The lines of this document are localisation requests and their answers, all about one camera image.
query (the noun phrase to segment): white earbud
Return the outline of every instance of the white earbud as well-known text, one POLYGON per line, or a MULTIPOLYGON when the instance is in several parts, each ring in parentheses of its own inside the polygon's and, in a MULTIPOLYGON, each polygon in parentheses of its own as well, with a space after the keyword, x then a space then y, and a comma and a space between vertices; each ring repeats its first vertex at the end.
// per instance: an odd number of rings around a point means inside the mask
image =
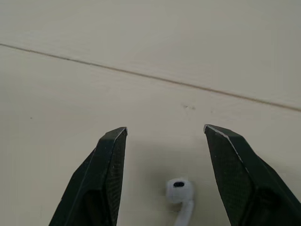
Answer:
POLYGON ((193 185, 188 180, 177 178, 166 183, 167 200, 171 203, 182 203, 182 208, 174 226, 188 225, 194 207, 193 195, 193 185))

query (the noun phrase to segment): dark line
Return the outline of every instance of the dark line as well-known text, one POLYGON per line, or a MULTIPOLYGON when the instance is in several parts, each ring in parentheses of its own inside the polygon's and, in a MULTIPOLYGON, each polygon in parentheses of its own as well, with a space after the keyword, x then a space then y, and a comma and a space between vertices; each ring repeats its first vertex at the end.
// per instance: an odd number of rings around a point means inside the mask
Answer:
POLYGON ((115 67, 100 65, 100 64, 96 64, 96 63, 89 63, 89 62, 83 61, 83 60, 71 59, 71 58, 64 57, 64 56, 57 56, 57 55, 53 55, 53 54, 49 54, 49 53, 39 52, 39 51, 36 51, 36 50, 30 50, 30 49, 25 49, 25 48, 21 48, 21 47, 11 46, 11 45, 7 45, 7 44, 3 44, 3 43, 0 43, 0 46, 7 47, 7 48, 13 48, 13 49, 17 49, 17 50, 21 50, 21 51, 25 51, 25 52, 29 52, 29 53, 35 53, 35 54, 39 54, 39 55, 43 55, 43 56, 53 57, 53 58, 57 58, 57 59, 61 59, 61 60, 68 60, 68 61, 72 61, 72 62, 84 64, 84 65, 91 65, 91 66, 95 66, 95 67, 101 67, 101 68, 116 71, 116 72, 134 74, 134 75, 138 75, 138 76, 141 76, 141 77, 144 77, 144 78, 164 81, 164 82, 177 84, 177 85, 181 85, 181 86, 186 86, 186 87, 190 87, 190 88, 194 88, 194 89, 200 89, 200 90, 209 91, 209 92, 213 92, 213 93, 223 94, 223 95, 226 95, 226 96, 229 96, 229 97, 235 97, 235 98, 239 98, 239 99, 243 99, 243 100, 249 100, 249 101, 257 102, 257 103, 260 103, 260 104, 270 105, 270 106, 274 106, 274 107, 280 107, 280 108, 284 108, 284 109, 288 109, 288 110, 292 110, 292 111, 296 111, 296 112, 301 113, 301 108, 293 107, 293 106, 289 106, 289 105, 285 105, 285 104, 279 104, 279 103, 270 102, 270 101, 266 101, 266 100, 260 100, 260 99, 256 99, 256 98, 253 98, 253 97, 246 97, 246 96, 242 96, 242 95, 238 95, 238 94, 234 94, 234 93, 229 93, 229 92, 221 91, 221 90, 217 90, 217 89, 192 85, 192 84, 184 83, 184 82, 180 82, 180 81, 173 81, 173 80, 169 80, 169 79, 159 78, 159 77, 152 76, 152 75, 147 75, 147 74, 143 74, 143 73, 118 69, 118 68, 115 68, 115 67))

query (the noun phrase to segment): table surface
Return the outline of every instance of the table surface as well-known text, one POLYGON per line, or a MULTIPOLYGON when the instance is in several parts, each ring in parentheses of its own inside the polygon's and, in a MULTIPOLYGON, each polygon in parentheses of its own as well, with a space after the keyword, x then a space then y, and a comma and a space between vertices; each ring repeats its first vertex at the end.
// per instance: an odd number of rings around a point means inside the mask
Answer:
POLYGON ((127 126, 118 226, 230 225, 204 124, 243 135, 301 200, 296 1, 1 0, 0 218, 47 225, 75 169, 127 126))

